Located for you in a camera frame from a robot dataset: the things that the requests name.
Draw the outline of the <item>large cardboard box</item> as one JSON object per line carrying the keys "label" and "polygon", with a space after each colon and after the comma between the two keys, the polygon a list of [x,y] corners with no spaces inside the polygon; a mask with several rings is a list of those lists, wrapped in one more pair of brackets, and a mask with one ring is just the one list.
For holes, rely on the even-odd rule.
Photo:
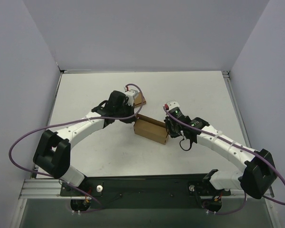
{"label": "large cardboard box", "polygon": [[133,129],[136,135],[163,145],[167,143],[169,138],[164,122],[142,114],[137,114]]}

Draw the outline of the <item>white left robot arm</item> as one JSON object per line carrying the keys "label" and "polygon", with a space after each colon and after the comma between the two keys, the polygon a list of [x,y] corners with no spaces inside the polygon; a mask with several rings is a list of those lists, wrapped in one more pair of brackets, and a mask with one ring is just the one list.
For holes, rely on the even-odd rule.
{"label": "white left robot arm", "polygon": [[71,149],[92,133],[107,127],[115,118],[126,118],[122,122],[128,124],[136,120],[134,100],[139,92],[113,91],[108,100],[94,107],[86,116],[85,121],[72,124],[55,132],[46,130],[38,143],[33,162],[55,179],[61,179],[71,184],[71,190],[76,195],[84,195],[88,184],[86,176],[71,164]]}

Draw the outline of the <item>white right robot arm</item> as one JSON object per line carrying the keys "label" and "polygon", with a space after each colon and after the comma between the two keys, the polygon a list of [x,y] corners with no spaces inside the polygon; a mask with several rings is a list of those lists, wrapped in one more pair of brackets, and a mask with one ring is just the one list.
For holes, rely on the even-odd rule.
{"label": "white right robot arm", "polygon": [[171,138],[182,137],[190,144],[196,143],[216,152],[237,167],[237,171],[211,171],[206,182],[216,190],[243,190],[249,196],[260,199],[276,180],[270,152],[262,149],[250,154],[251,149],[225,136],[203,119],[190,119],[179,107],[164,106],[165,127]]}

